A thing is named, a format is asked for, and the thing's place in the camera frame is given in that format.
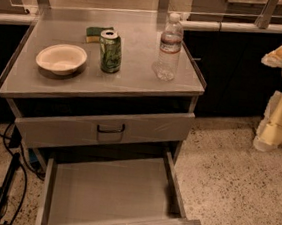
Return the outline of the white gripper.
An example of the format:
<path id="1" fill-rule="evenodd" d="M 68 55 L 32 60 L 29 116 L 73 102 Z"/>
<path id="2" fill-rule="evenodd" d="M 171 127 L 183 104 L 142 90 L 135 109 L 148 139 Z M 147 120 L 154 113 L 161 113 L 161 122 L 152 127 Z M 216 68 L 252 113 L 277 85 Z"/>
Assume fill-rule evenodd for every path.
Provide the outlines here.
<path id="1" fill-rule="evenodd" d="M 271 68 L 282 67 L 282 46 L 262 57 L 261 62 Z M 282 93 L 275 92 L 266 106 L 259 123 L 253 145 L 257 150 L 268 152 L 282 143 Z"/>

